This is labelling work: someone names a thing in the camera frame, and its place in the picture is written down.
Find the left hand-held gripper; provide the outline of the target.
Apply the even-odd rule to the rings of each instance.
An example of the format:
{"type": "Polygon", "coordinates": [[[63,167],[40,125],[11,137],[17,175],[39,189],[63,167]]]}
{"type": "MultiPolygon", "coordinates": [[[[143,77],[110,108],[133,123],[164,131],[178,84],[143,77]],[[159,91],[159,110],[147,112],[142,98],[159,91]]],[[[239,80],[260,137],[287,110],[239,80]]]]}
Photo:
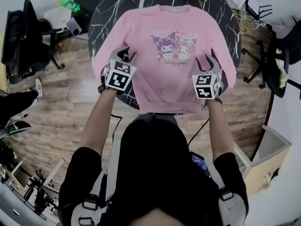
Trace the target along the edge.
{"type": "Polygon", "coordinates": [[[122,46],[112,51],[105,74],[105,85],[119,91],[125,91],[135,74],[137,52],[129,57],[129,47],[122,46]]]}

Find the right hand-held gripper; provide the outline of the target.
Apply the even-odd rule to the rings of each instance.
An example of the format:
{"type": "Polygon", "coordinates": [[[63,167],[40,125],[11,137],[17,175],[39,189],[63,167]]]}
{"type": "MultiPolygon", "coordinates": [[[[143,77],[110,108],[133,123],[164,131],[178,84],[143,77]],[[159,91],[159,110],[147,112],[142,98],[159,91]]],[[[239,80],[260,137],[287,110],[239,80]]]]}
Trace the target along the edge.
{"type": "Polygon", "coordinates": [[[205,54],[209,70],[203,70],[197,58],[194,61],[193,87],[197,99],[216,99],[218,91],[218,75],[221,73],[219,62],[211,55],[205,54]]]}

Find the pink sweatshirt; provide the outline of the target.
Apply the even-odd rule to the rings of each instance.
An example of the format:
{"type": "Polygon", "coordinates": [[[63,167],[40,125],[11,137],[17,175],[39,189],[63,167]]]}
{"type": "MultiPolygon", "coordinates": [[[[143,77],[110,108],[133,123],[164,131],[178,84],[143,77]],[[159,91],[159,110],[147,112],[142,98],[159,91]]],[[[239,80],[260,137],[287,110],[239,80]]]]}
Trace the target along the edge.
{"type": "Polygon", "coordinates": [[[193,87],[193,64],[206,68],[206,55],[215,53],[227,85],[236,81],[236,68],[217,21],[190,5],[155,5],[125,12],[96,53],[92,67],[100,78],[112,51],[129,46],[136,53],[133,91],[140,113],[199,113],[203,100],[193,87]]]}

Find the person's left hand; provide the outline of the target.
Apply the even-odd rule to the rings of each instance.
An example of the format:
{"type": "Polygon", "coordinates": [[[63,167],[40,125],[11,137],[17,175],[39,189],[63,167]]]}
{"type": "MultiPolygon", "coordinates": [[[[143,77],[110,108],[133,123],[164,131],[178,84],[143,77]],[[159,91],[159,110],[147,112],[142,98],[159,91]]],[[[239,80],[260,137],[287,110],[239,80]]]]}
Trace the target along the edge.
{"type": "Polygon", "coordinates": [[[107,71],[108,66],[106,65],[102,71],[101,71],[101,77],[100,77],[100,86],[98,87],[98,93],[101,94],[105,90],[113,90],[116,92],[116,95],[119,93],[119,91],[115,88],[111,88],[105,85],[105,74],[107,71]]]}

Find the round black marble table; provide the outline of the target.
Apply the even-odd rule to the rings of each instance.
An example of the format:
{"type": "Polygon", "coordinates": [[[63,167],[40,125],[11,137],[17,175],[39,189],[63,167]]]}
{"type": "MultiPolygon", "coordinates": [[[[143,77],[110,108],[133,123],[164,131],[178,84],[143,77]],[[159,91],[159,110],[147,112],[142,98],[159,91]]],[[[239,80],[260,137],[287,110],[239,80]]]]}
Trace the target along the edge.
{"type": "MultiPolygon", "coordinates": [[[[117,20],[127,11],[155,5],[179,7],[190,5],[209,13],[219,24],[226,40],[236,71],[240,62],[241,41],[238,25],[226,0],[101,0],[92,15],[88,32],[88,47],[93,61],[117,20]]],[[[226,76],[222,72],[224,88],[228,89],[226,76]]],[[[139,110],[132,81],[118,98],[126,105],[139,110]]]]}

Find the light grey smartphone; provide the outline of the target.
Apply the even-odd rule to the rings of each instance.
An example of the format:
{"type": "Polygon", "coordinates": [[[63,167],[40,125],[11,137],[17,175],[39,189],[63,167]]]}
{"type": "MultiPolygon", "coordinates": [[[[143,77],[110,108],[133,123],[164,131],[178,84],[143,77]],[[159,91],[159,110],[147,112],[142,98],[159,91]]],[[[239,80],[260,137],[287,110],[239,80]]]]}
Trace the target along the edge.
{"type": "Polygon", "coordinates": [[[71,17],[70,20],[66,23],[66,26],[74,37],[77,37],[82,32],[80,25],[73,17],[71,17]]]}

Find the pale yellow flower bouquet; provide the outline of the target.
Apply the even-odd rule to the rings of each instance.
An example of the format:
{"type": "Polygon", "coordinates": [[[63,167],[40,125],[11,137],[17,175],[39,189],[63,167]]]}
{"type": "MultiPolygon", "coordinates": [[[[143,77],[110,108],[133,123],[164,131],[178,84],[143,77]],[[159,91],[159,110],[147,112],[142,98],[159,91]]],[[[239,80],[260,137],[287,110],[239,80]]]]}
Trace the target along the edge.
{"type": "Polygon", "coordinates": [[[285,72],[284,68],[284,61],[280,59],[276,59],[277,66],[280,70],[280,78],[279,78],[279,87],[283,89],[286,86],[287,80],[288,80],[288,75],[285,72]]]}

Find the green plastic bottle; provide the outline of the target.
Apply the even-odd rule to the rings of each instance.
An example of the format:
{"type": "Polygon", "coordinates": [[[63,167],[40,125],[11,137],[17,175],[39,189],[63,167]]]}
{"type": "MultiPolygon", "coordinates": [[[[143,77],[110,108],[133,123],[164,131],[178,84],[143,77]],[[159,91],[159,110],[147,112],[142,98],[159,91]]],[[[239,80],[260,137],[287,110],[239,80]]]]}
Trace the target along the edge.
{"type": "Polygon", "coordinates": [[[57,2],[64,8],[71,10],[72,12],[79,12],[81,7],[79,4],[75,3],[72,0],[57,0],[57,2]]]}

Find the white router with black antennas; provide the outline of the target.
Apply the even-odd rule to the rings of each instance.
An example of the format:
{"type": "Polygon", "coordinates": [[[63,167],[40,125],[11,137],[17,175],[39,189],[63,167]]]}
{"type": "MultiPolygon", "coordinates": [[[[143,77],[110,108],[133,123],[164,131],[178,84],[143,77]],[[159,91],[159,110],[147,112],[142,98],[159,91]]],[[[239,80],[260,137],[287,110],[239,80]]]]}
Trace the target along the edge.
{"type": "Polygon", "coordinates": [[[272,5],[261,6],[258,0],[245,0],[246,13],[257,21],[271,15],[273,13],[272,10],[272,5]]]}

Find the white plastic box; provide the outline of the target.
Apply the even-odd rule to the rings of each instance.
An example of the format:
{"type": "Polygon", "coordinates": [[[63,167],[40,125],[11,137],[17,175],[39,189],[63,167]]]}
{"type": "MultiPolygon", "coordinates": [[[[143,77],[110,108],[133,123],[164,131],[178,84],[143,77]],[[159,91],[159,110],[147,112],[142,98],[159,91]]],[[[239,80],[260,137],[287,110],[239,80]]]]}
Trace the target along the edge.
{"type": "Polygon", "coordinates": [[[71,10],[59,6],[44,13],[44,18],[48,20],[53,29],[67,30],[66,23],[71,18],[71,10]]]}

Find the black mesh office chair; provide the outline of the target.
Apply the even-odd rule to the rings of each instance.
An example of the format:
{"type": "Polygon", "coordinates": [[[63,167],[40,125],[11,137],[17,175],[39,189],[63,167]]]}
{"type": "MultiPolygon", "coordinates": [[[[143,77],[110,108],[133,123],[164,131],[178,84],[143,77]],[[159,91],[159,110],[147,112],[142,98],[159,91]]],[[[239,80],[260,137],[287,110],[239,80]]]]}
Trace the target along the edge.
{"type": "Polygon", "coordinates": [[[30,0],[23,10],[9,11],[3,40],[1,62],[6,66],[10,84],[44,70],[50,62],[58,70],[65,68],[55,60],[56,30],[44,18],[38,19],[30,0]]]}
{"type": "MultiPolygon", "coordinates": [[[[281,39],[277,37],[271,25],[267,27],[272,34],[267,51],[264,50],[262,40],[257,41],[260,54],[259,58],[246,48],[242,48],[241,50],[243,55],[249,55],[258,64],[258,68],[251,77],[244,77],[244,82],[251,83],[253,79],[261,73],[262,84],[259,85],[259,88],[263,89],[265,86],[268,86],[273,94],[279,98],[283,98],[286,86],[283,89],[279,87],[280,70],[277,66],[276,59],[284,61],[284,68],[287,75],[289,66],[301,61],[301,20],[281,39]]],[[[290,84],[300,91],[301,100],[301,84],[291,79],[288,79],[286,84],[290,84]]]]}

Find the wooden desk with white legs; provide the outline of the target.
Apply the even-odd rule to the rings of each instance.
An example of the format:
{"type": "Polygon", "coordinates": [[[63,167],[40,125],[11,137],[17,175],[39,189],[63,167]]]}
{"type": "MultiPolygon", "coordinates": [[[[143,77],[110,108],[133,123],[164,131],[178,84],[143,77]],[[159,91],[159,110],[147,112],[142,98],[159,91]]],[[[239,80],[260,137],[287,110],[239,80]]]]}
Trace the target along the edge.
{"type": "Polygon", "coordinates": [[[264,124],[261,127],[264,135],[252,159],[235,145],[235,154],[244,164],[242,176],[248,196],[267,189],[262,188],[264,176],[268,173],[274,174],[280,169],[291,149],[291,142],[274,129],[264,124]]]}

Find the black and green device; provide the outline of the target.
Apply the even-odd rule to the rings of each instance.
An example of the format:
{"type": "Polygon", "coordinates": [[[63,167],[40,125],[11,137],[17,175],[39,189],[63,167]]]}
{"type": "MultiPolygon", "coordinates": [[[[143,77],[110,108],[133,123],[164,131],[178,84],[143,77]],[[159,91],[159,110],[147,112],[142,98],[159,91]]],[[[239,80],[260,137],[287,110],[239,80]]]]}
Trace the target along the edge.
{"type": "Polygon", "coordinates": [[[26,130],[29,130],[31,128],[32,128],[31,125],[28,124],[25,121],[16,121],[14,123],[9,124],[6,127],[6,131],[7,131],[7,134],[9,136],[11,136],[11,135],[14,135],[14,134],[22,133],[22,132],[24,132],[26,130]]]}

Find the small cream flower bunch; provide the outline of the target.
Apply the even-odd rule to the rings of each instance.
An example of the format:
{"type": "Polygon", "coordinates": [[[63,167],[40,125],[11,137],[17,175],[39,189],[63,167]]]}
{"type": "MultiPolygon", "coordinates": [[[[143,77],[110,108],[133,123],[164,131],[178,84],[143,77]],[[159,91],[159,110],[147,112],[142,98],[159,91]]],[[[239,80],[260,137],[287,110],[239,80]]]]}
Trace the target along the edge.
{"type": "Polygon", "coordinates": [[[264,176],[262,188],[269,188],[270,182],[273,179],[273,174],[268,173],[264,176]]]}

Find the grey backpack harness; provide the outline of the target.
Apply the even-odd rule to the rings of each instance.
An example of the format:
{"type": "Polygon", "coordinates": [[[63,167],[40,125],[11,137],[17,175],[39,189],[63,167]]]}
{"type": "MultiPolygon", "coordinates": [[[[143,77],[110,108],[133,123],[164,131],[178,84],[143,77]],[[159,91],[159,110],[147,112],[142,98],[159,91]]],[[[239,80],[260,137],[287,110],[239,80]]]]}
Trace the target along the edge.
{"type": "MultiPolygon", "coordinates": [[[[219,189],[218,206],[222,218],[222,226],[243,226],[247,216],[247,206],[237,193],[227,189],[221,176],[213,165],[205,164],[201,170],[211,178],[219,189]]],[[[108,226],[111,197],[116,189],[117,170],[106,167],[96,179],[93,188],[84,201],[75,207],[71,216],[71,226],[108,226]],[[98,203],[101,184],[107,177],[105,186],[105,206],[98,203]]]]}

